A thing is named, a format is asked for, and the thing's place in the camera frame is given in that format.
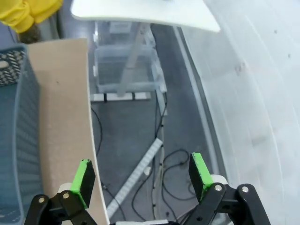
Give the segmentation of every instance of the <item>brown cardboard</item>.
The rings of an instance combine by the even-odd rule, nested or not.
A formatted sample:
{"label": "brown cardboard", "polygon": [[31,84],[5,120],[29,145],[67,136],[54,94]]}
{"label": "brown cardboard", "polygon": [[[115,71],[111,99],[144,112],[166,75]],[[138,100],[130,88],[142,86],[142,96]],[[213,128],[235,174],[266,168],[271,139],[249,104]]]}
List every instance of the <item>brown cardboard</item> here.
{"label": "brown cardboard", "polygon": [[29,45],[29,57],[41,86],[40,156],[45,194],[53,197],[61,184],[73,181],[80,161],[91,159],[96,181],[88,212],[98,225],[106,225],[91,123],[87,40]]}

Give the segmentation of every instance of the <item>white board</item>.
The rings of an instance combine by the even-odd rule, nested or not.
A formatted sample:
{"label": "white board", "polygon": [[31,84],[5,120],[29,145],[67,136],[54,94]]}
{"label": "white board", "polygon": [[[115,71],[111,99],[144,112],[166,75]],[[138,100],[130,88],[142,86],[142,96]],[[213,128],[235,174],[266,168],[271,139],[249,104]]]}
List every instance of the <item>white board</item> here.
{"label": "white board", "polygon": [[74,0],[71,13],[79,20],[146,22],[220,31],[202,0]]}

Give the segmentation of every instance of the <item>yellow fabric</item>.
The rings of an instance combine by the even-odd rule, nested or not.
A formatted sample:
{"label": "yellow fabric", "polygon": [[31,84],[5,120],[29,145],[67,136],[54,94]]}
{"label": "yellow fabric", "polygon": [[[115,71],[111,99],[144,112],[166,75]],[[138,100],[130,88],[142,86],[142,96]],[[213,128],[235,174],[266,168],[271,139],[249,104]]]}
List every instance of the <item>yellow fabric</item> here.
{"label": "yellow fabric", "polygon": [[0,0],[0,21],[17,33],[28,30],[54,14],[63,0]]}

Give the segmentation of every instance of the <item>gray floor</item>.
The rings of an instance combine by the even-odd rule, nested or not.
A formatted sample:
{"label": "gray floor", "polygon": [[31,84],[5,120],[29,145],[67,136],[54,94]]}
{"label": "gray floor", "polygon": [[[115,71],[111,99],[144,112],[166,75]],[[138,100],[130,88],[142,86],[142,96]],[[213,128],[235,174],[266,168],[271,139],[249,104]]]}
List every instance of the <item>gray floor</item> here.
{"label": "gray floor", "polygon": [[[63,30],[66,38],[87,38],[89,40],[89,72],[90,90],[95,93],[95,83],[92,76],[94,64],[93,51],[95,49],[92,34],[94,22],[81,22],[75,20],[69,11],[70,0],[64,1],[60,11],[63,19]],[[0,47],[12,43],[7,27],[0,26]],[[176,38],[172,27],[153,25],[152,31],[157,42],[157,52],[161,60],[168,88],[168,116],[165,124],[165,150],[170,153],[176,149],[184,148],[188,152],[201,152],[209,169],[210,159],[204,138],[203,128],[196,107],[195,97],[192,92]],[[111,102],[93,104],[93,108],[99,115],[103,125],[103,143],[98,156],[101,180],[115,195],[127,177],[133,171],[139,160],[145,154],[154,138],[155,100],[134,102]],[[95,144],[100,138],[99,125],[93,117]],[[178,163],[184,159],[184,155],[174,155],[167,166]],[[141,189],[135,201],[135,207],[146,219],[152,219],[150,203],[151,179]],[[165,178],[168,189],[178,197],[191,196],[188,192],[188,167],[183,166],[170,171]],[[122,204],[127,220],[140,221],[131,208],[131,200],[137,187],[129,194]],[[108,204],[111,197],[104,192],[105,202]],[[180,202],[172,199],[167,194],[167,201],[174,209],[176,215],[180,215],[196,205],[196,199]],[[162,204],[161,215],[173,220],[170,210]],[[111,222],[122,220],[120,211],[112,217]]]}

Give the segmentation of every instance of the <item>screw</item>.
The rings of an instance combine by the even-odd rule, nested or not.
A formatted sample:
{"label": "screw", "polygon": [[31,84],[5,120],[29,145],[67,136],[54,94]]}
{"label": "screw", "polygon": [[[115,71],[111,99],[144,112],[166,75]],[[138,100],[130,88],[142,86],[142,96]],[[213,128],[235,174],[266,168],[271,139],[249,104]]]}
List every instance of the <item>screw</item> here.
{"label": "screw", "polygon": [[44,201],[45,201],[44,197],[40,197],[40,198],[38,199],[38,202],[39,202],[39,203],[43,203]]}
{"label": "screw", "polygon": [[69,196],[70,196],[70,195],[69,195],[68,193],[64,193],[62,197],[63,197],[64,199],[66,199],[66,198],[69,198]]}
{"label": "screw", "polygon": [[216,191],[221,191],[221,190],[222,190],[221,185],[217,184],[217,185],[215,186],[215,190],[216,190]]}
{"label": "screw", "polygon": [[249,188],[248,188],[248,187],[246,187],[246,186],[242,187],[242,192],[247,193],[248,191],[249,191]]}

